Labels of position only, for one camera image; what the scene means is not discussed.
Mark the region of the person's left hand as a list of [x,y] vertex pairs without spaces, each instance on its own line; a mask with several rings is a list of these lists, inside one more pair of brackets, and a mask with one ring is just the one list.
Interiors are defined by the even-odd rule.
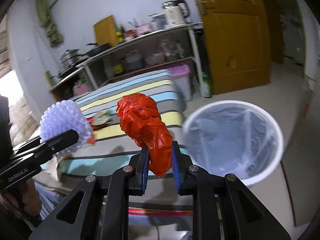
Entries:
[[22,196],[23,208],[19,208],[16,198],[8,192],[1,192],[1,204],[17,217],[22,217],[23,210],[29,216],[38,216],[42,209],[40,195],[35,187],[35,182],[32,178],[18,185],[18,189]]

